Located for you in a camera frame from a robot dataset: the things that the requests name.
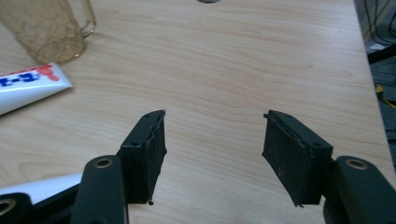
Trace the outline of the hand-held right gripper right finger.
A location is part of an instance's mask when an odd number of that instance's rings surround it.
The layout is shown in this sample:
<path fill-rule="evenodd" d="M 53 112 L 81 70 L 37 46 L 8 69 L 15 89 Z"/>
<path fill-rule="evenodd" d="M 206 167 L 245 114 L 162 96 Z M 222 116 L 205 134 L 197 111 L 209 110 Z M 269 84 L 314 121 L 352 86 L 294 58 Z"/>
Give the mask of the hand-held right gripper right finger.
<path fill-rule="evenodd" d="M 269 110 L 263 157 L 295 206 L 319 204 L 332 146 L 295 117 Z"/>

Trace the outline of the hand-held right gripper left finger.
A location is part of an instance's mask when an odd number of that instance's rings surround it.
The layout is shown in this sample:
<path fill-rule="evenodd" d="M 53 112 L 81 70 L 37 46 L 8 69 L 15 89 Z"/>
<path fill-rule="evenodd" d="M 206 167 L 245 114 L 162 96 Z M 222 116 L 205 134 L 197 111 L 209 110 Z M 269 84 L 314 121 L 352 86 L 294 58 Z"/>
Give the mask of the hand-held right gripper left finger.
<path fill-rule="evenodd" d="M 151 203 L 164 157 L 164 110 L 144 115 L 120 145 L 127 203 Z"/>

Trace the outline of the white electric toothbrush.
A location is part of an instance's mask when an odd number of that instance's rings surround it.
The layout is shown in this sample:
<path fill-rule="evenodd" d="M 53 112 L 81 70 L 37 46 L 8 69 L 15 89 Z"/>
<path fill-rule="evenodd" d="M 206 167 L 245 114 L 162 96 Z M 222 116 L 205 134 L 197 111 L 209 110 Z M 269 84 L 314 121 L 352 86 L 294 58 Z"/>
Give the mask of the white electric toothbrush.
<path fill-rule="evenodd" d="M 63 175 L 59 177 L 3 187 L 0 188 L 0 195 L 10 193 L 25 193 L 30 197 L 32 203 L 36 204 L 65 189 L 75 186 L 80 182 L 81 178 L 82 174 Z"/>

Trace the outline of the white toothpaste tube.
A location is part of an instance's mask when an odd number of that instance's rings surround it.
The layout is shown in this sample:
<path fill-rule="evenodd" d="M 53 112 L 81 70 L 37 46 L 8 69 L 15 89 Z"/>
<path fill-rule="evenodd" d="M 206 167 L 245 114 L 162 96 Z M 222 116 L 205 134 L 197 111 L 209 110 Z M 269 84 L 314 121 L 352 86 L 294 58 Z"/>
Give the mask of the white toothpaste tube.
<path fill-rule="evenodd" d="M 0 115 L 71 88 L 72 83 L 56 63 L 0 76 Z"/>

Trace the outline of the amber transparent cup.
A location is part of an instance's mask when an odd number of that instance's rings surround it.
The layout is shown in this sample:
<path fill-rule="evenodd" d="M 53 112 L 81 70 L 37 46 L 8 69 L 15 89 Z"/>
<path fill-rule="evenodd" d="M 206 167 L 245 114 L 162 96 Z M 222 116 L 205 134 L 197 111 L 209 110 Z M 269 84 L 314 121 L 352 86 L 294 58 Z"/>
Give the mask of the amber transparent cup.
<path fill-rule="evenodd" d="M 0 22 L 38 63 L 69 63 L 87 48 L 90 0 L 0 0 Z"/>

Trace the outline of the yellow black floor tape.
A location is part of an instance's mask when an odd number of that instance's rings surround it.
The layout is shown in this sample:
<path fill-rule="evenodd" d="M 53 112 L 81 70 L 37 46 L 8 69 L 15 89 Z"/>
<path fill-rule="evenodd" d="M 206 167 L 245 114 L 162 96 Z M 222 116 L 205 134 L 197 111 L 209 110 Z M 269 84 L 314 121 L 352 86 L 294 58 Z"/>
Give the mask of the yellow black floor tape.
<path fill-rule="evenodd" d="M 381 85 L 375 84 L 375 93 L 377 98 L 382 101 L 383 103 L 389 105 L 392 108 L 396 108 L 396 101 L 392 101 L 385 97 L 384 89 Z"/>

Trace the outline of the black metal stand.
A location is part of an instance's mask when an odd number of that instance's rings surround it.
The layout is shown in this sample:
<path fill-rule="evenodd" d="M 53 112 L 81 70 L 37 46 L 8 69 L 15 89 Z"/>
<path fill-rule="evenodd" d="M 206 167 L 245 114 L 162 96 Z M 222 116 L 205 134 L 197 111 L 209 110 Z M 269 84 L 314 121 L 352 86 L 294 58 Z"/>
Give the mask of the black metal stand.
<path fill-rule="evenodd" d="M 369 64 L 378 63 L 394 56 L 396 56 L 396 45 L 392 45 L 367 55 Z"/>

